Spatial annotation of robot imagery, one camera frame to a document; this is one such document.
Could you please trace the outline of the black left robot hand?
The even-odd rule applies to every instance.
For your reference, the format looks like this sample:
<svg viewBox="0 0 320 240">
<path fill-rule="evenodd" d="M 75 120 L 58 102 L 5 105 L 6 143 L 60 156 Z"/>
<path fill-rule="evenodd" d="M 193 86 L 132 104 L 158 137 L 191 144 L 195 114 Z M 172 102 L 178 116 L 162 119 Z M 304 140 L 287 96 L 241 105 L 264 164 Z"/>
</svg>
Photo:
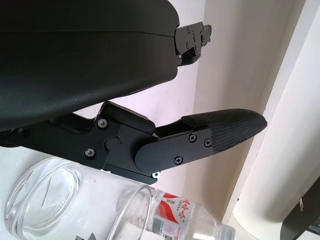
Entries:
<svg viewBox="0 0 320 240">
<path fill-rule="evenodd" d="M 180 26 L 167 0 L 3 0 L 0 144 L 25 147 L 145 184 L 226 151 L 266 119 L 225 109 L 155 124 L 112 103 L 173 80 L 211 40 Z"/>
</svg>

